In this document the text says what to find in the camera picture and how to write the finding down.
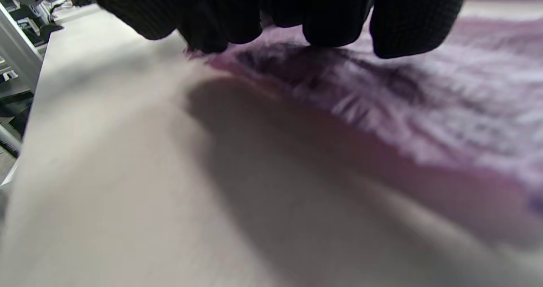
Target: purple towel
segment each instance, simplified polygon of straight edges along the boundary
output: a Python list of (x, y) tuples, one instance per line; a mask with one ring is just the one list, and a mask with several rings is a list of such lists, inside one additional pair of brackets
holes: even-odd
[(436, 51), (379, 59), (367, 30), (340, 49), (268, 28), (212, 66), (371, 133), (419, 167), (543, 197), (543, 20), (459, 20)]

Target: gloved hand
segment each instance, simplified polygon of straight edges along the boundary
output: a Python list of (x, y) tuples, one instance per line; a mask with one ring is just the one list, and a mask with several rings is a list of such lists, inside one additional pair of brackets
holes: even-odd
[[(179, 29), (204, 52), (260, 35), (260, 8), (278, 26), (303, 25), (312, 45), (338, 47), (355, 41), (373, 0), (97, 0), (147, 39)], [(446, 38), (463, 0), (375, 0), (370, 32), (383, 58), (431, 51)]]

